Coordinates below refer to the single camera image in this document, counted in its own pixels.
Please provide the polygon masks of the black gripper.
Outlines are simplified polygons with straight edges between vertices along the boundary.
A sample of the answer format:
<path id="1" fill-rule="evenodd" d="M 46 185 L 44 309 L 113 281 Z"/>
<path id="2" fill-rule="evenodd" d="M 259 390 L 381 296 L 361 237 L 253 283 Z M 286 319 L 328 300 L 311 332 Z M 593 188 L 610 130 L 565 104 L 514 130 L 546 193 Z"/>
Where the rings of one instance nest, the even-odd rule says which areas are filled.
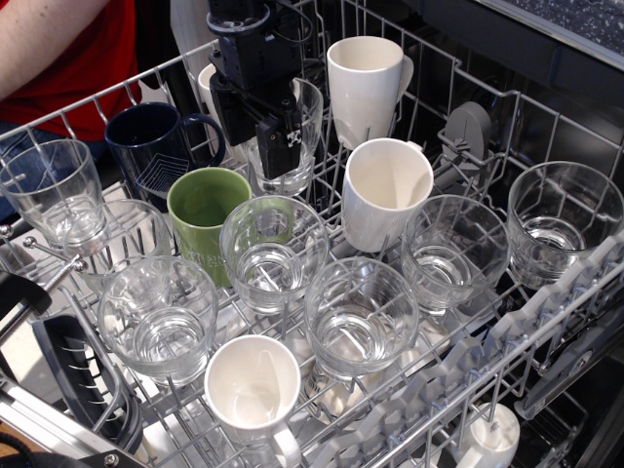
<path id="1" fill-rule="evenodd" d="M 291 85 L 301 46 L 283 30 L 216 28 L 211 55 L 214 106 L 232 145 L 257 138 L 263 174 L 278 178 L 299 165 L 301 113 Z"/>

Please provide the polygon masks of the white mug behind arm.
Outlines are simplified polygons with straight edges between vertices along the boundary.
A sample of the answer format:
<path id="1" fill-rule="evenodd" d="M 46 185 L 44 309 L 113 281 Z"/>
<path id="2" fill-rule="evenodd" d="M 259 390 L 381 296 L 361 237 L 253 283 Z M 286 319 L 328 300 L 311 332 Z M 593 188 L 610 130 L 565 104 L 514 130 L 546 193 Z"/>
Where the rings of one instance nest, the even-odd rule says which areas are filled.
<path id="1" fill-rule="evenodd" d="M 215 66 L 212 63 L 208 64 L 199 73 L 197 77 L 197 85 L 200 91 L 201 98 L 209 110 L 209 115 L 218 123 L 219 127 L 223 129 L 220 118 L 215 108 L 211 91 L 211 78 L 215 75 L 215 73 Z"/>

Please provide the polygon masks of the person forearm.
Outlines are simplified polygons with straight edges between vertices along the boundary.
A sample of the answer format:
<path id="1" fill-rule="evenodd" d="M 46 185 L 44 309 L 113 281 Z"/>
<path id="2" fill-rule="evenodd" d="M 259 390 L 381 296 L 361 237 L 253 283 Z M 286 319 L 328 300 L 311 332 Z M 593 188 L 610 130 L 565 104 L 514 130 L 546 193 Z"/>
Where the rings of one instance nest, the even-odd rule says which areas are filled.
<path id="1" fill-rule="evenodd" d="M 1 9 L 1 98 L 48 68 L 106 7 L 105 1 L 10 1 Z"/>

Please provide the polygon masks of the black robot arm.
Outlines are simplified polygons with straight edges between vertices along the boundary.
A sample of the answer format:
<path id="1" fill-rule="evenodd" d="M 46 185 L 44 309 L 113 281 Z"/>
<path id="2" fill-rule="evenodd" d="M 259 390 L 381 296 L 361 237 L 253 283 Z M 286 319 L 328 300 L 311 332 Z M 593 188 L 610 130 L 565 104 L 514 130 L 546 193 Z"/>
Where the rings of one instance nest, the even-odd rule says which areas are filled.
<path id="1" fill-rule="evenodd" d="M 255 137 L 264 175 L 283 176 L 300 160 L 293 78 L 311 20 L 290 1 L 211 1 L 207 25 L 218 39 L 210 89 L 225 137 L 233 146 Z"/>

